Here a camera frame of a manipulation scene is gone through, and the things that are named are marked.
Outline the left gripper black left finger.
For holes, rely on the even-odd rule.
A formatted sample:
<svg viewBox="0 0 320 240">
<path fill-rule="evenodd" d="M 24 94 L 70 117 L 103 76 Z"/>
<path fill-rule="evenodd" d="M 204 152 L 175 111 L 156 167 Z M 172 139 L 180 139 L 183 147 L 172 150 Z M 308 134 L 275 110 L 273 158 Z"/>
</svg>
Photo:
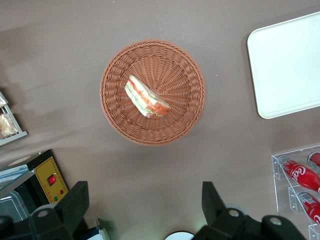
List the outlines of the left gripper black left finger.
<svg viewBox="0 0 320 240">
<path fill-rule="evenodd" d="M 37 208 L 29 217 L 33 240 L 79 240 L 89 231 L 84 215 L 89 208 L 87 181 L 77 182 L 57 204 Z"/>
</svg>

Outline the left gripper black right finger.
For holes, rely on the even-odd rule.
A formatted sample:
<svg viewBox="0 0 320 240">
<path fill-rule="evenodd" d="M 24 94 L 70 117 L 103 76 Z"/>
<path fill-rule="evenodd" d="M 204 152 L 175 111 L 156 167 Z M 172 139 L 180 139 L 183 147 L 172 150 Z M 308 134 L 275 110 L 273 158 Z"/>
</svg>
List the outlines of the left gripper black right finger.
<svg viewBox="0 0 320 240">
<path fill-rule="evenodd" d="M 236 208 L 227 208 L 214 184 L 202 183 L 202 211 L 207 222 L 195 235 L 195 240 L 251 240 L 247 217 Z"/>
</svg>

